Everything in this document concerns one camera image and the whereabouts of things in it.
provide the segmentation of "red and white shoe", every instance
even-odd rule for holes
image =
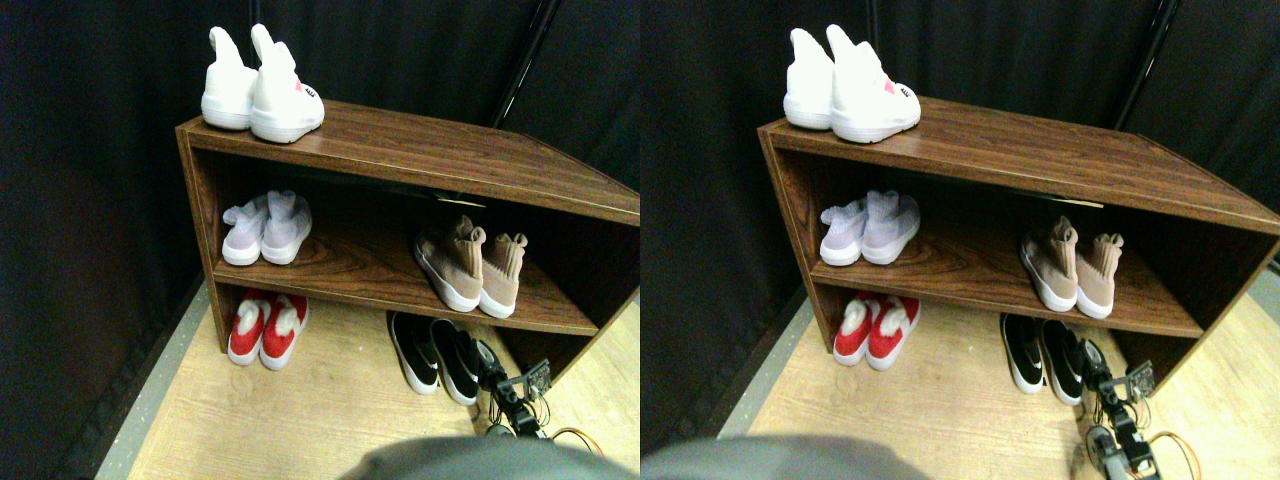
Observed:
[[[883,371],[893,366],[906,343],[906,335],[920,323],[920,301],[890,296],[881,308],[881,317],[876,320],[870,338],[867,339],[867,364]]]
[[[256,288],[244,292],[244,300],[236,310],[236,324],[227,338],[227,357],[236,365],[248,365],[262,348],[262,330],[271,316],[271,294]]]
[[[845,306],[845,320],[836,332],[835,346],[831,347],[836,364],[854,366],[867,355],[867,338],[872,324],[881,315],[881,297],[870,292],[858,292]]]
[[[289,362],[298,335],[307,325],[307,298],[296,294],[279,294],[271,307],[271,316],[262,332],[262,365],[280,370]]]

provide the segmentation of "shoe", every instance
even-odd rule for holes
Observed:
[[[498,319],[516,312],[516,293],[520,291],[520,269],[525,264],[525,246],[529,238],[517,233],[516,238],[499,234],[493,247],[484,255],[480,310]]]
[[[867,198],[846,206],[833,206],[822,212],[822,223],[831,225],[818,248],[822,261],[831,266],[852,265],[863,255],[863,230],[867,228]]]
[[[209,45],[214,47],[214,63],[205,73],[205,95],[200,97],[200,111],[205,122],[229,131],[248,128],[253,110],[253,84],[257,70],[244,67],[236,42],[221,27],[209,29]]]
[[[389,312],[392,343],[401,358],[408,387],[419,394],[435,393],[440,384],[440,364],[431,342],[431,319],[421,315]]]
[[[1066,324],[1057,320],[1044,320],[1039,337],[1044,357],[1048,360],[1048,379],[1053,385],[1053,394],[1062,403],[1073,407],[1080,404],[1080,396],[1084,393],[1084,379],[1080,376],[1084,355],[1080,351],[1080,340]]]
[[[920,206],[915,198],[895,191],[867,193],[867,230],[863,234],[863,256],[876,265],[897,260],[906,243],[920,232]]]
[[[440,358],[444,372],[444,388],[449,390],[449,397],[463,406],[476,403],[476,393],[480,392],[479,378],[480,353],[476,342],[465,330],[453,328],[453,323],[436,319],[431,323],[431,344],[435,346],[435,355]]]
[[[480,294],[484,292],[484,256],[480,246],[484,239],[484,229],[474,227],[471,219],[463,215],[443,241],[433,242],[424,232],[413,242],[417,266],[426,271],[428,280],[431,280],[440,301],[449,308],[467,312],[480,305]]]
[[[283,42],[273,42],[261,23],[250,31],[262,67],[253,87],[250,129],[259,138],[293,143],[324,123],[324,102],[294,73],[297,64]]]
[[[1075,307],[1084,315],[1094,319],[1106,319],[1115,306],[1116,269],[1120,266],[1120,247],[1124,247],[1124,238],[1119,233],[1114,236],[1101,234],[1093,239],[1093,248],[1076,253],[1075,273],[1079,275],[1076,284]]]
[[[888,79],[870,44],[854,46],[838,26],[827,27],[827,41],[836,58],[831,129],[837,137],[874,143],[920,122],[920,99],[911,88]]]
[[[888,370],[902,353],[906,337],[920,324],[920,301],[888,296],[881,305],[881,316],[867,339],[867,364],[876,370]]]
[[[298,337],[307,326],[307,298],[280,293],[271,305],[271,316],[262,330],[262,353],[260,358],[268,369],[280,370],[293,356]]]
[[[266,205],[271,218],[262,230],[262,257],[275,265],[288,265],[311,234],[311,206],[292,191],[274,189],[266,193]]]
[[[1036,320],[1029,316],[1000,314],[1000,335],[1009,353],[1009,371],[1014,385],[1023,393],[1036,393],[1043,387],[1044,364],[1036,343]]]
[[[262,330],[271,316],[271,294],[256,288],[244,292],[236,310],[236,324],[227,338],[227,357],[236,365],[248,365],[262,349]]]
[[[252,265],[262,251],[262,232],[266,227],[266,196],[259,196],[244,206],[233,206],[223,212],[223,223],[232,225],[223,239],[223,260],[236,266]]]
[[[1023,238],[1023,268],[1032,275],[1041,302],[1052,311],[1075,306],[1075,241],[1078,236],[1066,216],[1046,232],[1032,232]]]
[[[782,111],[792,125],[818,131],[831,129],[831,69],[827,51],[809,32],[791,31],[796,60],[787,67],[787,95]]]
[[[872,324],[881,316],[881,298],[877,293],[858,292],[845,306],[845,319],[840,323],[836,342],[831,347],[836,364],[854,366],[867,355]]]

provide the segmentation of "white sneaker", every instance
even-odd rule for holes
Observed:
[[[266,224],[266,196],[261,195],[244,206],[233,206],[223,212],[223,223],[232,225],[223,239],[223,260],[236,266],[252,265],[262,247]]]
[[[817,40],[804,29],[791,31],[796,61],[787,67],[787,95],[782,110],[792,125],[826,131],[831,128],[832,61]]]
[[[216,56],[205,73],[200,111],[205,122],[214,127],[243,131],[248,128],[250,110],[253,109],[257,70],[244,67],[236,42],[221,27],[209,29],[209,45],[212,45]]]
[[[920,230],[920,206],[915,198],[895,191],[867,192],[867,232],[863,256],[876,265],[888,265],[902,253],[906,242]]]
[[[822,223],[831,225],[822,238],[819,253],[831,266],[852,265],[861,256],[863,230],[867,228],[867,198],[846,206],[833,206],[822,212]]]
[[[920,99],[888,79],[870,44],[854,46],[837,26],[827,27],[827,41],[836,56],[831,129],[837,137],[874,143],[920,122]]]
[[[288,265],[298,256],[302,241],[311,234],[311,206],[292,191],[270,191],[266,204],[271,211],[262,232],[262,257],[276,265]]]
[[[262,60],[253,87],[253,108],[250,128],[259,138],[293,143],[324,122],[324,102],[310,86],[294,73],[297,64],[283,42],[271,42],[271,35],[261,23],[251,31],[253,49]]]

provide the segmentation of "light wood floor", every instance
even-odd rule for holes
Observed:
[[[408,388],[383,311],[321,301],[312,308],[314,324],[282,371],[228,361],[206,312],[129,476],[335,477],[375,448],[488,426],[476,417],[486,411],[484,394],[477,410],[457,404],[443,388],[431,396]],[[516,371],[492,328],[457,325]],[[640,307],[630,306],[547,398],[548,433],[575,426],[608,458],[639,468]],[[572,435],[558,443],[582,448]]]
[[[1092,479],[1079,408],[1050,388],[1023,394],[1010,378],[997,314],[925,305],[897,364],[837,365],[817,324],[778,378],[751,435],[819,434],[888,445],[938,479]],[[1079,329],[1124,362],[1106,330]],[[1280,479],[1280,325],[1249,297],[1151,401],[1147,436],[1185,438],[1206,479]],[[1169,439],[1153,444],[1165,479],[1189,479]]]

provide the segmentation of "black and white shoe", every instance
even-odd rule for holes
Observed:
[[[440,384],[435,347],[431,346],[431,319],[390,312],[392,343],[401,357],[401,370],[408,387],[420,394],[430,394]]]
[[[444,388],[449,390],[449,397],[465,406],[476,403],[476,393],[480,390],[476,372],[480,369],[480,353],[476,351],[476,340],[471,334],[453,328],[453,323],[436,319],[431,323],[431,339],[435,344],[435,353],[440,358],[444,372]]]
[[[1084,367],[1084,356],[1080,352],[1080,340],[1075,333],[1066,328],[1066,324],[1057,320],[1046,320],[1041,326],[1041,340],[1044,342],[1044,357],[1048,360],[1050,384],[1057,399],[1070,406],[1080,404],[1080,396],[1084,393],[1084,381],[1080,378]]]
[[[1023,393],[1039,392],[1044,385],[1044,364],[1036,342],[1036,320],[1024,315],[1001,314],[1000,334],[1005,338],[1014,384]]]

